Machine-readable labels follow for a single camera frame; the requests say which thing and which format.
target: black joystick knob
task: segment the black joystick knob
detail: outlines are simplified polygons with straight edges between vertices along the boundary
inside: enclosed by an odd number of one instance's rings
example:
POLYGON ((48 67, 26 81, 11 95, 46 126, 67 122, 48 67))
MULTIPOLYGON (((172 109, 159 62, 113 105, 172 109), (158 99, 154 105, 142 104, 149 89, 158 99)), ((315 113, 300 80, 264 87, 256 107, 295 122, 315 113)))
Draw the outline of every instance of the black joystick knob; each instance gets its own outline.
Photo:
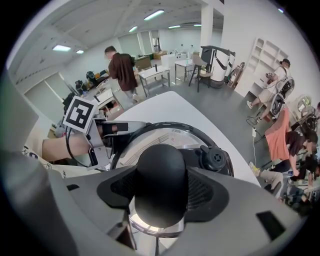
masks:
POLYGON ((208 148, 201 145, 200 149, 202 150, 201 165, 205 169, 218 172, 226 165, 227 159, 221 148, 217 146, 208 148))
POLYGON ((135 210, 146 224, 168 228, 183 218, 188 177, 178 149, 167 144, 147 148, 138 160, 135 182, 135 210))

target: man in brown shirt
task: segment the man in brown shirt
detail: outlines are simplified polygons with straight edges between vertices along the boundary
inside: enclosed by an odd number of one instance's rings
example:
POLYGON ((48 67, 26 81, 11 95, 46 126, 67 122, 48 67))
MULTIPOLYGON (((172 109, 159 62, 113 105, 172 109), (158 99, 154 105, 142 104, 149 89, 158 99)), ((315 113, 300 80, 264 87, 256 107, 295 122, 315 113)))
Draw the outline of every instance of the man in brown shirt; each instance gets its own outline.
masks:
POLYGON ((104 50, 106 57, 111 60, 109 73, 112 79, 117 79, 121 90, 128 96, 132 103, 138 101, 136 87, 138 86, 133 66, 135 59, 126 53, 118 53, 113 46, 104 50))

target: stool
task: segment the stool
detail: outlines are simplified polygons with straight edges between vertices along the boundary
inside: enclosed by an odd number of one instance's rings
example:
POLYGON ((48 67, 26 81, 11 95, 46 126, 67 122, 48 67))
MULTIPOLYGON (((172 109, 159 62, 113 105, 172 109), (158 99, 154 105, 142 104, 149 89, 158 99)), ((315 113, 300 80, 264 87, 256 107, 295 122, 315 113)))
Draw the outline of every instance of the stool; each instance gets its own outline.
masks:
POLYGON ((191 81, 192 79, 194 78, 194 74, 196 72, 196 69, 198 69, 198 76, 197 76, 197 92, 199 92, 199 83, 200 83, 200 77, 201 78, 208 78, 208 88, 210 87, 210 82, 211 82, 211 79, 210 77, 213 75, 211 72, 206 72, 205 74, 201 73, 200 72, 200 69, 202 66, 207 66, 208 64, 203 61, 198 55, 196 54, 193 54, 192 55, 192 62, 194 64, 194 69, 193 69, 193 72, 192 72, 192 76, 191 76, 191 79, 190 79, 190 82, 189 82, 189 85, 191 85, 191 81))

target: brown shirt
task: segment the brown shirt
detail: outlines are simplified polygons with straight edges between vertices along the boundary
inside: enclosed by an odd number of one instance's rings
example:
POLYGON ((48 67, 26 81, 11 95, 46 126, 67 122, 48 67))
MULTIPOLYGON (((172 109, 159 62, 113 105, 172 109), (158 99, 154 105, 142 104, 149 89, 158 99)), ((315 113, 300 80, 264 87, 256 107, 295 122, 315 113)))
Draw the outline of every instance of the brown shirt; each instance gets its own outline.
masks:
POLYGON ((133 66, 135 59, 126 53, 115 53, 109 63, 109 73, 113 79, 118 79, 122 91, 130 91, 136 88, 133 66))
POLYGON ((289 131, 285 134, 285 144, 290 144, 289 154, 295 156, 304 147, 305 136, 297 131, 289 131))

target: fluorescent light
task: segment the fluorescent light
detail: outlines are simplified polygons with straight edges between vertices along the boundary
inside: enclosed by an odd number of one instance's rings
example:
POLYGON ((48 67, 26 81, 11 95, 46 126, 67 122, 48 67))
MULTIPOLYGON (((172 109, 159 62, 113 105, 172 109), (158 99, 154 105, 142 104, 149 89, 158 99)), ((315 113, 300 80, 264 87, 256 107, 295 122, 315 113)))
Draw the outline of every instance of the fluorescent light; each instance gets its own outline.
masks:
POLYGON ((157 10, 156 12, 150 14, 148 17, 145 17, 144 20, 145 21, 151 20, 152 18, 154 18, 160 14, 163 14, 164 12, 165 12, 164 10, 157 10))
POLYGON ((52 50, 54 51, 61 51, 61 52, 68 52, 71 48, 68 46, 63 46, 63 45, 57 45, 56 47, 54 47, 52 50))
POLYGON ((175 29, 175 28, 180 28, 181 26, 180 25, 177 25, 177 26, 170 26, 168 27, 168 29, 175 29))
POLYGON ((136 29, 137 29, 137 26, 134 26, 133 28, 131 28, 131 29, 129 30, 129 32, 135 31, 136 29))

